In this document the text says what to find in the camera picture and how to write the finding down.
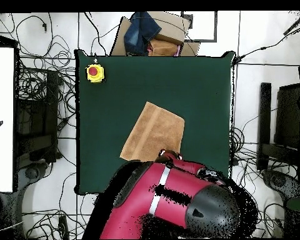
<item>tangled wires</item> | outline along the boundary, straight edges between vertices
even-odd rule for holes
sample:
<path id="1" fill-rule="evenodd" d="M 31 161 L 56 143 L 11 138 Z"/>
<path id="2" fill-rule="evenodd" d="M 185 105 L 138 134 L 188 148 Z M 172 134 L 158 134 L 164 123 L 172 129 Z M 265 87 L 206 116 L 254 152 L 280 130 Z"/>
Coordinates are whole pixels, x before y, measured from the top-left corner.
<path id="1" fill-rule="evenodd" d="M 232 150 L 235 153 L 238 153 L 241 150 L 244 144 L 244 135 L 240 129 L 235 127 L 230 131 L 230 143 L 232 144 Z"/>

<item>brown towel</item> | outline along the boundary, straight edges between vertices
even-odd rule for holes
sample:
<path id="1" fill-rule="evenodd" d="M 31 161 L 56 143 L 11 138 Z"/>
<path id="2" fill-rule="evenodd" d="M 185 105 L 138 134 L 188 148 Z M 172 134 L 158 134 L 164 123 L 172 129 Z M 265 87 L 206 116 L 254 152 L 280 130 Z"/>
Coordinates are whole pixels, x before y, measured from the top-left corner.
<path id="1" fill-rule="evenodd" d="M 149 48 L 148 56 L 174 56 L 178 51 L 177 45 L 166 41 L 158 41 L 157 39 L 150 41 Z"/>
<path id="2" fill-rule="evenodd" d="M 134 125 L 120 158 L 154 161 L 161 149 L 180 152 L 184 119 L 147 102 Z"/>

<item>black stand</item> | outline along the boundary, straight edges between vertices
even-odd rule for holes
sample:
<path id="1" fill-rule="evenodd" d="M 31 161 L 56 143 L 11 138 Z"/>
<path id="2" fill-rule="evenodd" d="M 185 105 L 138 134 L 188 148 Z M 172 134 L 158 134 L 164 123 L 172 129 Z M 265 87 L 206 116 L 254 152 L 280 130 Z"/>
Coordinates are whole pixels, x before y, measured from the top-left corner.
<path id="1" fill-rule="evenodd" d="M 297 111 L 298 105 L 292 108 Z M 269 158 L 275 158 L 286 164 L 300 165 L 300 152 L 285 146 L 270 144 L 270 122 L 271 122 L 271 83 L 261 83 L 260 105 L 259 105 L 259 128 L 257 149 L 257 170 L 268 168 Z M 288 123 L 289 121 L 277 121 L 277 123 Z"/>
<path id="2" fill-rule="evenodd" d="M 295 23 L 293 23 L 292 26 L 289 29 L 287 29 L 283 34 L 288 35 L 289 32 L 292 31 L 299 23 L 300 23 L 300 18 Z"/>

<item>cable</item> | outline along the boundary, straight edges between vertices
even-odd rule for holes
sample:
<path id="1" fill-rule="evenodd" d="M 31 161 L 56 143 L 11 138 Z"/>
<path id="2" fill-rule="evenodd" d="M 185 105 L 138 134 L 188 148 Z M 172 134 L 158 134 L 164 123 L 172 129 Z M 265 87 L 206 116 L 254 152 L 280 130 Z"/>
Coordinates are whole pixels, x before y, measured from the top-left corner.
<path id="1" fill-rule="evenodd" d="M 260 47 L 258 49 L 255 49 L 247 54 L 244 54 L 242 56 L 238 56 L 235 58 L 235 60 L 233 61 L 233 64 L 237 64 L 237 63 L 240 63 L 242 61 L 243 58 L 245 58 L 247 55 L 250 55 L 252 53 L 255 53 L 256 51 L 263 51 L 265 49 L 268 49 L 268 48 L 272 48 L 274 46 L 277 46 L 279 43 L 281 43 L 284 39 L 286 39 L 288 36 L 292 35 L 292 34 L 296 34 L 296 33 L 299 33 L 300 32 L 300 28 L 298 29 L 295 29 L 294 31 L 291 31 L 289 34 L 285 35 L 280 41 L 278 41 L 276 44 L 273 44 L 273 45 L 270 45 L 270 46 L 264 46 L 264 47 Z"/>
<path id="2" fill-rule="evenodd" d="M 100 37 L 99 37 L 99 31 L 98 31 L 98 28 L 96 27 L 96 25 L 93 24 L 93 22 L 91 21 L 91 19 L 88 17 L 88 15 L 86 14 L 86 12 L 84 12 L 84 15 L 87 17 L 87 20 L 89 20 L 89 22 L 93 25 L 93 27 L 96 29 L 97 31 L 97 41 L 99 43 L 99 45 L 103 48 L 103 51 L 104 51 L 104 55 L 108 56 L 107 55 L 107 52 L 106 52 L 106 49 L 102 46 L 102 44 L 100 43 Z"/>
<path id="3" fill-rule="evenodd" d="M 105 35 L 107 35 L 107 34 L 109 34 L 112 30 L 114 30 L 115 28 L 117 28 L 117 27 L 119 27 L 120 26 L 120 24 L 118 24 L 117 26 L 114 26 L 112 29 L 110 29 L 106 34 L 104 34 L 104 35 L 102 35 L 102 36 L 98 36 L 98 37 L 95 37 L 94 39 L 93 39 L 93 41 L 92 41 L 92 44 L 91 44 L 91 49 L 90 49 L 90 55 L 93 55 L 93 44 L 94 44 L 94 41 L 97 39 L 97 38 L 99 38 L 99 39 L 101 39 L 101 38 L 103 38 Z"/>
<path id="4" fill-rule="evenodd" d="M 254 117 L 253 119 L 251 119 L 250 121 L 248 121 L 248 122 L 243 126 L 242 132 L 244 131 L 244 128 L 246 127 L 246 125 L 247 125 L 248 123 L 250 123 L 251 121 L 253 121 L 254 119 L 258 118 L 259 116 L 261 116 L 261 115 L 263 115 L 263 114 L 265 114 L 265 112 L 264 112 L 264 113 L 261 113 L 260 115 Z"/>
<path id="5" fill-rule="evenodd" d="M 74 76 L 74 67 L 69 67 L 69 63 L 71 60 L 73 60 L 71 51 L 69 49 L 69 46 L 67 42 L 60 36 L 53 34 L 53 22 L 51 20 L 51 16 L 49 14 L 49 20 L 51 23 L 51 42 L 49 43 L 47 47 L 47 51 L 43 56 L 30 53 L 23 45 L 20 43 L 20 39 L 18 36 L 18 29 L 20 25 L 27 21 L 30 18 L 36 18 L 40 19 L 43 23 L 43 26 L 46 30 L 46 23 L 37 16 L 29 16 L 26 19 L 22 20 L 17 27 L 14 26 L 16 30 L 16 36 L 17 39 L 15 39 L 12 36 L 12 32 L 9 31 L 6 27 L 6 25 L 2 22 L 3 26 L 6 28 L 7 34 L 10 34 L 10 36 L 19 42 L 20 51 L 25 54 L 29 59 L 33 59 L 34 66 L 37 69 L 28 68 L 25 66 L 25 64 L 20 60 L 20 77 L 19 77 L 19 98 L 20 99 L 31 99 L 31 100 L 37 100 L 37 101 L 45 101 L 46 100 L 46 91 L 48 89 L 47 87 L 47 79 L 46 79 L 46 73 L 47 70 L 53 70 L 58 73 L 59 77 L 59 89 L 58 89 L 58 97 L 56 98 L 58 102 L 58 110 L 57 110 L 57 118 L 61 120 L 64 125 L 58 129 L 59 133 L 63 130 L 65 125 L 73 126 L 69 121 L 72 117 L 76 114 L 76 108 L 71 104 L 71 100 L 74 99 L 74 84 L 75 80 L 72 76 Z M 51 54 L 51 48 L 52 47 L 59 47 L 61 50 L 56 53 L 56 55 Z M 61 115 L 61 106 L 64 107 L 64 114 Z M 32 114 L 33 110 L 29 106 L 22 106 L 24 113 L 28 113 L 29 115 Z M 25 121 L 24 118 L 21 121 L 21 126 L 24 126 L 28 121 Z M 45 176 L 48 177 L 53 170 L 53 163 L 51 166 L 50 173 Z M 27 237 L 29 237 L 30 234 L 35 229 L 39 229 L 44 235 L 40 236 L 41 239 L 53 239 L 56 240 L 55 232 L 58 232 L 60 236 L 63 235 L 64 231 L 62 231 L 62 227 L 55 228 L 51 222 L 51 218 L 55 218 L 55 216 L 60 216 L 60 214 L 64 214 L 67 216 L 70 220 L 74 221 L 76 225 L 80 225 L 80 227 L 84 227 L 80 222 L 76 222 L 75 219 L 68 216 L 64 211 L 61 211 L 60 209 L 57 210 L 52 215 L 44 215 L 43 218 L 39 222 L 37 222 L 32 229 L 30 229 L 27 232 Z"/>
<path id="6" fill-rule="evenodd" d="M 24 221 L 22 221 L 22 222 L 19 222 L 19 223 L 17 223 L 17 224 L 14 224 L 14 225 L 12 225 L 12 226 L 9 226 L 9 227 L 6 227 L 6 228 L 3 228 L 3 229 L 0 229 L 0 232 L 1 231 L 4 231 L 4 230 L 7 230 L 7 229 L 10 229 L 10 228 L 13 228 L 14 226 L 18 226 L 18 225 L 20 225 L 20 224 L 22 224 Z"/>
<path id="7" fill-rule="evenodd" d="M 7 32 L 0 32 L 0 34 L 11 34 L 11 33 L 14 32 L 14 30 L 15 30 L 15 28 L 16 28 L 16 24 L 14 23 L 13 14 L 10 13 L 10 15 L 11 15 L 12 23 L 13 23 L 13 29 L 12 29 L 12 31 L 8 31 L 8 29 L 7 29 Z"/>
<path id="8" fill-rule="evenodd" d="M 263 218 L 264 218 L 264 220 L 267 220 L 266 219 L 266 211 L 267 211 L 267 208 L 268 207 L 270 207 L 270 206 L 273 206 L 273 205 L 276 205 L 276 206 L 280 206 L 281 208 L 283 208 L 284 210 L 285 210 L 285 207 L 284 206 L 282 206 L 281 204 L 279 204 L 279 203 L 271 203 L 271 204 L 268 204 L 265 208 L 264 208 L 264 211 L 263 211 Z M 267 225 L 267 221 L 265 221 L 265 227 L 266 227 L 266 229 L 267 229 L 267 232 L 269 233 L 269 235 L 272 237 L 272 238 L 275 238 L 271 233 L 270 233 L 270 231 L 269 231 L 269 228 L 268 228 L 268 225 Z"/>
<path id="9" fill-rule="evenodd" d="M 76 140 L 76 138 L 71 138 L 71 137 L 58 137 L 58 139 L 71 139 L 71 140 Z"/>
<path id="10" fill-rule="evenodd" d="M 75 175 L 75 172 L 74 173 L 71 173 L 68 177 L 65 178 L 65 180 L 63 181 L 63 184 L 62 184 L 62 191 L 61 191 L 61 195 L 60 195 L 60 199 L 59 199 L 59 209 L 61 211 L 61 199 L 63 197 L 63 190 L 64 190 L 64 183 L 66 182 L 67 179 L 69 179 L 71 176 Z"/>

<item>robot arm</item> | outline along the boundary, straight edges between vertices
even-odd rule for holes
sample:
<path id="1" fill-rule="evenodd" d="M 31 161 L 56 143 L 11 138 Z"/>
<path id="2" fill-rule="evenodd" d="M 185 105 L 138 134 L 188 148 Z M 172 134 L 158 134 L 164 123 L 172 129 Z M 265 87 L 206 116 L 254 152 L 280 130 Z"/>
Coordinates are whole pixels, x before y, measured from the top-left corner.
<path id="1" fill-rule="evenodd" d="M 240 223 L 236 199 L 228 189 L 198 178 L 199 169 L 204 165 L 183 161 L 171 152 L 143 163 L 118 194 L 100 239 L 139 239 L 147 214 L 203 237 L 233 234 Z M 165 195 L 158 194 L 159 186 Z"/>

